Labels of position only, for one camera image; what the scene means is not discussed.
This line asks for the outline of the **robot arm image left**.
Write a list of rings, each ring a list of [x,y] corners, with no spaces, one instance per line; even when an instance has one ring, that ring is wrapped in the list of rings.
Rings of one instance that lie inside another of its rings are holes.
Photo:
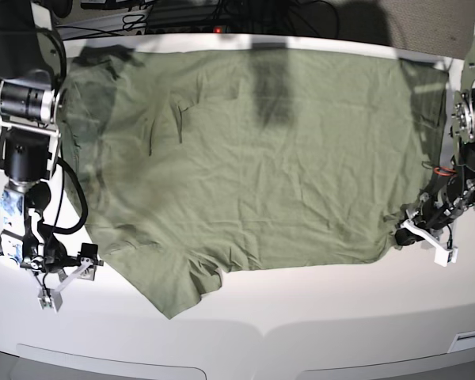
[[[82,188],[60,155],[56,117],[66,76],[63,40],[45,3],[0,1],[0,171],[8,179],[0,200],[0,256],[35,276],[57,273],[63,283],[65,268],[92,280],[102,265],[96,245],[84,243],[71,256],[57,239],[78,232],[88,217]],[[44,220],[56,172],[72,180],[82,206],[72,227]]]

